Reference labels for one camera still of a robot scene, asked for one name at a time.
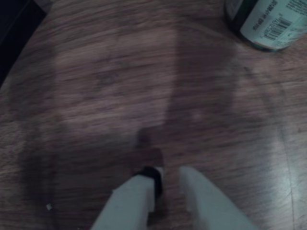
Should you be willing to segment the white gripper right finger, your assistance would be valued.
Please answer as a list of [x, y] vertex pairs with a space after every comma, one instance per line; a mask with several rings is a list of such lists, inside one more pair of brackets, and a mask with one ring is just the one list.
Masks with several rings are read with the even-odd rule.
[[195, 230], [258, 229], [213, 182], [195, 168], [182, 166], [179, 180]]

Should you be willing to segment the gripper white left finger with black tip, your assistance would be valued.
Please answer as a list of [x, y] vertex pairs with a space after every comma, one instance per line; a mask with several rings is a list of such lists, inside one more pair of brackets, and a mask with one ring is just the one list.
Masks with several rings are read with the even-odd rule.
[[149, 213], [163, 194], [163, 168], [146, 166], [113, 190], [91, 229], [146, 230]]

